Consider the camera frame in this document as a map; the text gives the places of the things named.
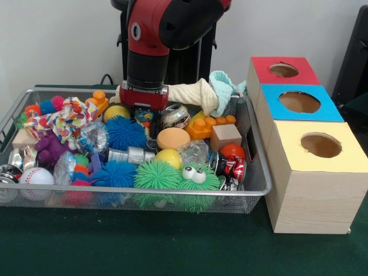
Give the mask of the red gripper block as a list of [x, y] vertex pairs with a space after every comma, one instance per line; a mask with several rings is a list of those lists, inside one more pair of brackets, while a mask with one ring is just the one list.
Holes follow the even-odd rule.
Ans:
[[[160, 89], [142, 90], [122, 81], [119, 88], [120, 102], [128, 106], [140, 106], [155, 110], [154, 122], [158, 125], [162, 122], [162, 111], [168, 103], [169, 86], [164, 85]], [[142, 123], [141, 109], [135, 108], [135, 120]]]

